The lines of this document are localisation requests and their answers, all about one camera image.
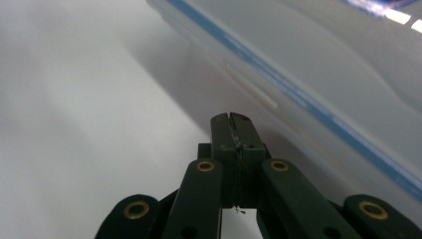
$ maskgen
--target black bracket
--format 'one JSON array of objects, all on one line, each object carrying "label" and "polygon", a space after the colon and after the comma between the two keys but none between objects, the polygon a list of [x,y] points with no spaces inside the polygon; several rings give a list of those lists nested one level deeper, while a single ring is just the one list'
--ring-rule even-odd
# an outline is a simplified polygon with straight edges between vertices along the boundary
[{"label": "black bracket", "polygon": [[251,120],[211,119],[211,143],[199,143],[181,186],[161,201],[133,195],[102,224],[97,239],[216,239],[223,208],[256,208],[266,239],[416,239],[422,231],[388,203],[368,195],[343,207],[327,201],[289,161],[272,158]]}]

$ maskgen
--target blue stripe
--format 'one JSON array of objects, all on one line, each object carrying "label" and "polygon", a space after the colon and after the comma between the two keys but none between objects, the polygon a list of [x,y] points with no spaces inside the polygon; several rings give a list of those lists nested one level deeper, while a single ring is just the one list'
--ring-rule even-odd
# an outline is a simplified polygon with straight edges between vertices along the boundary
[{"label": "blue stripe", "polygon": [[308,113],[318,119],[337,136],[347,142],[352,148],[362,154],[371,163],[388,175],[402,188],[412,194],[419,202],[422,202],[422,183],[408,171],[394,162],[378,148],[370,144],[363,136],[359,135],[350,126],[338,119],[325,107],[311,98],[304,91],[286,77],[277,72],[270,65],[247,49],[243,44],[236,41],[210,20],[201,15],[183,0],[168,0],[180,12],[190,20],[198,24],[216,40],[226,46],[243,61],[254,67],[263,77],[269,80],[275,87],[298,103]]}]

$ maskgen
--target brass screw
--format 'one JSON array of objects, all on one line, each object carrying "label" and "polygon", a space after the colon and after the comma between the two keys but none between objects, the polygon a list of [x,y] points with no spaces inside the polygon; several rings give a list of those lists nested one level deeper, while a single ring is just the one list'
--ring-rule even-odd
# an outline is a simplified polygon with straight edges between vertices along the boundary
[{"label": "brass screw", "polygon": [[377,203],[370,202],[370,201],[361,201],[359,203],[359,209],[368,217],[377,220],[385,220],[388,218],[388,213],[385,211],[383,207],[378,205]]},{"label": "brass screw", "polygon": [[272,161],[271,168],[276,171],[287,171],[289,166],[283,161]]},{"label": "brass screw", "polygon": [[201,162],[198,162],[198,164],[196,164],[196,168],[199,171],[204,171],[205,172],[205,171],[214,170],[215,165],[214,165],[214,163],[209,162],[209,161],[201,161]]},{"label": "brass screw", "polygon": [[134,201],[132,203],[127,204],[124,208],[124,216],[127,219],[135,220],[145,216],[149,211],[149,205],[145,201]]}]

